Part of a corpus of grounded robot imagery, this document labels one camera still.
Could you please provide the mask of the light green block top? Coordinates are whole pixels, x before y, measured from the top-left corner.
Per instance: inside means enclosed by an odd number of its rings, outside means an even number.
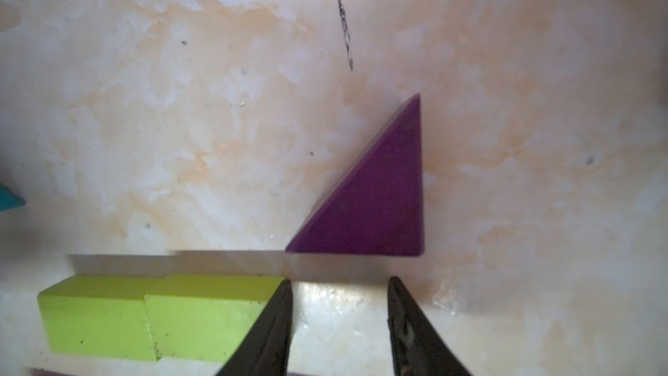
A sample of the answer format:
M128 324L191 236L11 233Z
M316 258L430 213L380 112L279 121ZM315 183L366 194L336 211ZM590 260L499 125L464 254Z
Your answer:
M144 296L159 358L224 363L284 279L172 274Z
M54 353L154 362L144 296L157 278L74 275L38 294Z

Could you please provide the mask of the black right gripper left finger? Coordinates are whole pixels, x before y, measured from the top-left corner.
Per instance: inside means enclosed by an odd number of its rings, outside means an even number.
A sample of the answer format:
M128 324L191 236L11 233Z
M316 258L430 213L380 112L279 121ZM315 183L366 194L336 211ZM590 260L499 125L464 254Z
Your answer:
M292 282L283 280L218 376L286 376L292 344Z

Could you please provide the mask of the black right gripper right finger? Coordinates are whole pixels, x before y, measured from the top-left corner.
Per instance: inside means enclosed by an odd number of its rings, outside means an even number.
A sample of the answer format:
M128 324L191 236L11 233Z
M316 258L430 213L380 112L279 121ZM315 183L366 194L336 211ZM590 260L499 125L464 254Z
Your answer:
M394 374L471 375L441 339L417 301L397 276L389 279L387 306Z

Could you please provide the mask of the teal triangle block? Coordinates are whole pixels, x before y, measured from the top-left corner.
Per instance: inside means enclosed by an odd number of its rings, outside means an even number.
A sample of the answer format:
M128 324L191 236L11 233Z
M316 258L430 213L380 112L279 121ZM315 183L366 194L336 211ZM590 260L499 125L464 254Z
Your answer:
M24 200L6 186L0 186L0 211L8 211L25 205Z

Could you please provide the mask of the purple triangle block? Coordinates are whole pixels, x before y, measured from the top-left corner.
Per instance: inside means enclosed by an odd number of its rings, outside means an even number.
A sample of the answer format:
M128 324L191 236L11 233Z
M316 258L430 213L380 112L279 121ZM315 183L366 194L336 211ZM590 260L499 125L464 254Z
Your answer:
M314 206L289 253L424 253L421 100L405 101Z

